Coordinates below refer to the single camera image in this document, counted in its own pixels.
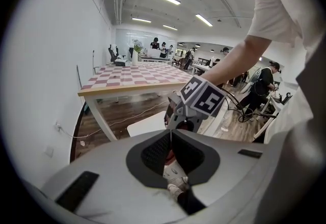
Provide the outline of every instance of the black shirt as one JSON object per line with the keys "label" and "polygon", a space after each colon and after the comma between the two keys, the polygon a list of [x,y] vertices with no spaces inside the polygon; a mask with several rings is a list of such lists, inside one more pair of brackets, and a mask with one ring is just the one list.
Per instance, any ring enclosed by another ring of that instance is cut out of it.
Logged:
{"label": "black shirt", "polygon": [[259,96],[268,95],[270,90],[267,87],[269,84],[274,84],[273,74],[269,68],[264,68],[261,70],[258,81],[251,87],[251,92],[256,93]]}
{"label": "black shirt", "polygon": [[154,42],[151,43],[152,48],[159,49],[159,43],[155,45]]}

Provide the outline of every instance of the pink and white checkered surface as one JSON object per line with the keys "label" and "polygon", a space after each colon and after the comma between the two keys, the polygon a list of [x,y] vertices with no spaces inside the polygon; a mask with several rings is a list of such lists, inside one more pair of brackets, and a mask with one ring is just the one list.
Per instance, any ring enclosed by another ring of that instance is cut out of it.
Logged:
{"label": "pink and white checkered surface", "polygon": [[107,65],[100,68],[82,89],[160,82],[188,82],[190,78],[192,78],[191,75],[159,62],[141,62],[137,66],[130,67]]}

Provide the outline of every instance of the wooden floor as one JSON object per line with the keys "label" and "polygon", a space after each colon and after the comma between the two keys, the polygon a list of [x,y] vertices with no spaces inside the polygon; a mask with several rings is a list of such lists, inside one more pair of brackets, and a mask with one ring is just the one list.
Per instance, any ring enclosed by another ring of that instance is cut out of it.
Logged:
{"label": "wooden floor", "polygon": [[[225,86],[225,89],[231,93],[234,93],[236,98],[240,98],[240,101],[242,97],[237,92],[241,89],[241,87],[242,86],[233,88],[230,86]],[[118,103],[116,103],[116,98],[105,99],[100,102],[99,106],[102,109],[103,116],[106,119],[107,123],[111,125],[138,115],[155,105],[167,101],[168,94],[169,93],[162,93],[160,97],[157,96],[156,93],[120,97]],[[169,103],[166,102],[150,111],[143,113],[139,117],[129,119],[123,123],[115,124],[111,127],[111,130],[117,139],[128,138],[128,125],[143,120],[161,111],[165,111],[168,107],[168,104]],[[227,111],[221,121],[220,127],[217,129],[213,136],[234,141],[252,142],[254,134],[259,131],[263,125],[263,122],[254,120],[253,122],[248,121],[245,123],[240,123],[238,121],[239,116],[239,112],[231,110]],[[77,136],[85,136],[89,133],[95,132],[98,129],[100,129],[100,127],[98,126],[91,112],[89,112],[89,114],[83,115]],[[84,141],[85,145],[82,146],[80,141]],[[99,131],[97,134],[94,134],[90,137],[78,138],[76,142],[75,158],[78,158],[93,148],[108,142],[108,138],[102,131]]]}

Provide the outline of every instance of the white vase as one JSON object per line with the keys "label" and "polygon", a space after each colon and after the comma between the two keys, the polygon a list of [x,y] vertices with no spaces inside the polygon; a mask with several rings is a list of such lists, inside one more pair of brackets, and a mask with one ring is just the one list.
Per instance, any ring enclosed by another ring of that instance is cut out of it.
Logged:
{"label": "white vase", "polygon": [[132,52],[132,65],[137,66],[138,64],[138,53],[136,50],[133,50]]}

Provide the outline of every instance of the white sneaker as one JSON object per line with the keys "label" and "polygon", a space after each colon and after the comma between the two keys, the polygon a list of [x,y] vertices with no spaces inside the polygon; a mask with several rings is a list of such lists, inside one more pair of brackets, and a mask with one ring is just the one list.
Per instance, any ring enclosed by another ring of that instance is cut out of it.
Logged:
{"label": "white sneaker", "polygon": [[188,190],[188,188],[189,188],[187,176],[173,179],[173,180],[169,181],[169,184],[176,185],[179,189],[181,189],[184,192],[186,190]]}
{"label": "white sneaker", "polygon": [[176,185],[174,184],[169,184],[168,185],[168,191],[171,193],[172,198],[177,202],[178,201],[178,196],[183,193],[181,189],[179,189]]}

